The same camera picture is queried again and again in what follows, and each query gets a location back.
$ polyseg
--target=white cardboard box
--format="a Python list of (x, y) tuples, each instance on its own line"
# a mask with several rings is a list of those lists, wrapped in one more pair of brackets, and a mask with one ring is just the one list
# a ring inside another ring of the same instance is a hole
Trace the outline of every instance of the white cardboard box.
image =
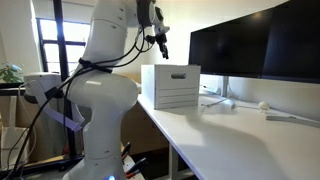
[(154, 109), (198, 104), (200, 66), (142, 65), (141, 91)]

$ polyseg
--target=desk surface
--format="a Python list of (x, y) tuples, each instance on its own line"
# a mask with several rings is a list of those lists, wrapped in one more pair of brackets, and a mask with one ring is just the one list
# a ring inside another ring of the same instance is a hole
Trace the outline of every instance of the desk surface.
[[(198, 106), (154, 110), (139, 103), (200, 179), (320, 179), (320, 129), (267, 121), (256, 104), (200, 96)], [(289, 114), (269, 111), (272, 114)]]

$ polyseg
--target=cardboard box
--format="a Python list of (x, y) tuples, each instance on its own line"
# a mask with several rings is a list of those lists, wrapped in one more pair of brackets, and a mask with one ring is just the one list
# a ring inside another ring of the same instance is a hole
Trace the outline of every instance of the cardboard box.
[(142, 65), (142, 95), (155, 109), (198, 104), (200, 66)]

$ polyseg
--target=window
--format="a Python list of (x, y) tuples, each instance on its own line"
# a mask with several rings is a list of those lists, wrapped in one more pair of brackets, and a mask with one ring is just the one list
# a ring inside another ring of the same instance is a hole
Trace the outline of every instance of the window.
[[(37, 25), (43, 69), (45, 72), (60, 73), (56, 22), (54, 20), (37, 19)], [(64, 22), (63, 28), (69, 73), (72, 73), (77, 67), (79, 58), (83, 55), (90, 25)]]

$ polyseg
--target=black monitor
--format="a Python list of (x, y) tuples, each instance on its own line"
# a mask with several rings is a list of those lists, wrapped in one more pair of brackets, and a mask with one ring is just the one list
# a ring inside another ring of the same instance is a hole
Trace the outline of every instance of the black monitor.
[(319, 8), (319, 0), (274, 8), (263, 78), (320, 83)]
[(261, 78), (272, 9), (191, 33), (189, 64), (202, 74)]

